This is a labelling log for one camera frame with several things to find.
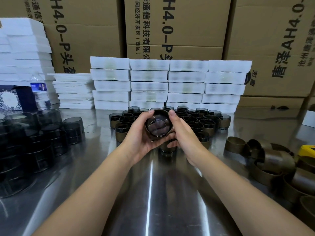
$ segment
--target yellow object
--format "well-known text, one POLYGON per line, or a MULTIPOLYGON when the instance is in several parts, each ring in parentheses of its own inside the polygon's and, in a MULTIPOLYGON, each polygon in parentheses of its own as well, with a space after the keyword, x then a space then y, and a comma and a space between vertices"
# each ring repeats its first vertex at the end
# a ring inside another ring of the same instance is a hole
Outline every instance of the yellow object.
POLYGON ((315 146, 314 145, 303 145, 301 146, 299 156, 310 156, 315 158, 315 146))

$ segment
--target metal tabletop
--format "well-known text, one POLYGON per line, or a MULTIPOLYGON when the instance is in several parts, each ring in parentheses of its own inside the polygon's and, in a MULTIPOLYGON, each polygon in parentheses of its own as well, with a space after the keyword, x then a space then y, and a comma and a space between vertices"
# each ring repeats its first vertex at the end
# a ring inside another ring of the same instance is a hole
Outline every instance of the metal tabletop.
MULTIPOLYGON (((209 150, 262 192, 289 209, 267 187, 254 181, 246 159, 224 151, 228 136, 248 141, 264 138, 297 153, 303 144, 314 144, 315 131, 300 125, 298 110, 238 108, 228 131, 212 139, 209 150)), ((80 116, 85 141, 71 146, 52 169, 37 174, 23 192, 0 199, 0 235, 29 236, 65 201, 116 147, 109 127, 111 110, 62 109, 63 119, 80 116)), ((103 235, 241 235, 234 220, 179 149, 166 158, 157 149, 149 152, 128 173, 105 225, 103 235)))

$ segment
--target hand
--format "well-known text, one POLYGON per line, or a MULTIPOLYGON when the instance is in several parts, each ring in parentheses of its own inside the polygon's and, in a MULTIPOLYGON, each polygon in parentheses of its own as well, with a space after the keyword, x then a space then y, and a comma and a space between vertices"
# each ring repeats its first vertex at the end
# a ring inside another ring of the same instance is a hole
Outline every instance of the hand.
POLYGON ((196 157, 200 155, 198 151, 204 151, 206 148, 198 140, 191 127, 183 119, 179 118, 174 110, 170 110, 168 116, 175 130, 175 134, 172 133, 169 137, 174 137, 177 141, 169 143, 167 147, 181 147, 187 155, 189 163, 196 166, 196 157))
POLYGON ((128 152, 128 157, 131 158, 132 165, 139 162, 152 149, 174 138, 174 134, 170 134, 158 141, 151 141, 145 131, 144 124, 153 114, 154 110, 141 113, 137 120, 131 125, 127 136, 120 144, 120 147, 124 147, 128 152))

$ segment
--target plastic water bottle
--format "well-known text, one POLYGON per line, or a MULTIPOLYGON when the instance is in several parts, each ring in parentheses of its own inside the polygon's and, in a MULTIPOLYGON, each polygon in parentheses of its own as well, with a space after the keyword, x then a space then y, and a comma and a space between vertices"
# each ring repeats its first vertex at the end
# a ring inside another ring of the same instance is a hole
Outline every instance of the plastic water bottle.
POLYGON ((30 84, 35 96, 38 110, 50 109, 51 103, 48 97, 45 80, 38 73, 36 73, 32 75, 30 84))

